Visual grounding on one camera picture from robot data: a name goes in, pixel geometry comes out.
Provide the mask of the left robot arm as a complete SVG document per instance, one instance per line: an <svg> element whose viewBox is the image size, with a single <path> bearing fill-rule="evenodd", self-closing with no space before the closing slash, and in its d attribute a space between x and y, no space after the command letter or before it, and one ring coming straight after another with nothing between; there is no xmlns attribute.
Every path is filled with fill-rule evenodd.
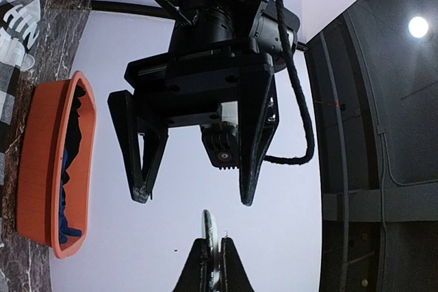
<svg viewBox="0 0 438 292"><path fill-rule="evenodd" d="M211 164L238 169L253 203L279 125L274 76L285 68L274 0L155 0L175 21L168 51L130 62L132 91L112 92L131 198L153 192L168 131L197 125Z"/></svg>

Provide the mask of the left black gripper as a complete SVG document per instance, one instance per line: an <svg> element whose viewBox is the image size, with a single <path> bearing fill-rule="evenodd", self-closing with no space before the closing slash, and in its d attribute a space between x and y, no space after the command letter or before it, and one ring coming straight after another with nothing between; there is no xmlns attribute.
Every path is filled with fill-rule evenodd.
<svg viewBox="0 0 438 292"><path fill-rule="evenodd" d="M131 199L145 203L153 188L169 127L217 123L219 107L237 101L240 198L251 206L263 160L279 125L272 56L254 38L215 42L127 64L134 88L109 94Z"/></svg>

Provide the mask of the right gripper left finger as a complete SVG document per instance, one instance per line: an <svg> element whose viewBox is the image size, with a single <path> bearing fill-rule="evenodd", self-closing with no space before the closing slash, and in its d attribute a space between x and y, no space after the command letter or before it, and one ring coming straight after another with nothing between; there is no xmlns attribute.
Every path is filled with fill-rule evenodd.
<svg viewBox="0 0 438 292"><path fill-rule="evenodd" d="M207 268L209 254L205 239L195 239L179 279L173 289L174 292L205 292L207 291Z"/></svg>

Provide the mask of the black white plaid shirt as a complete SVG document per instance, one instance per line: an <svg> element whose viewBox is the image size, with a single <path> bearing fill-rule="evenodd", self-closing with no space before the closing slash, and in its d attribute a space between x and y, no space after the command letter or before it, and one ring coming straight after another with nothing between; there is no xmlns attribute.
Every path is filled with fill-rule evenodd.
<svg viewBox="0 0 438 292"><path fill-rule="evenodd" d="M1 0L1 187L20 140L13 119L18 80L35 66L30 51L40 35L41 11L40 0Z"/></svg>

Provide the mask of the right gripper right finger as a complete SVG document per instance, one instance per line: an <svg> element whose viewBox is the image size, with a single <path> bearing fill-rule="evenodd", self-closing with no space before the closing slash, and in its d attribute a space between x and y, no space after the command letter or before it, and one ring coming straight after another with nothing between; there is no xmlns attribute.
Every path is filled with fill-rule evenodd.
<svg viewBox="0 0 438 292"><path fill-rule="evenodd" d="M237 248L230 237L224 237L221 240L220 291L254 292Z"/></svg>

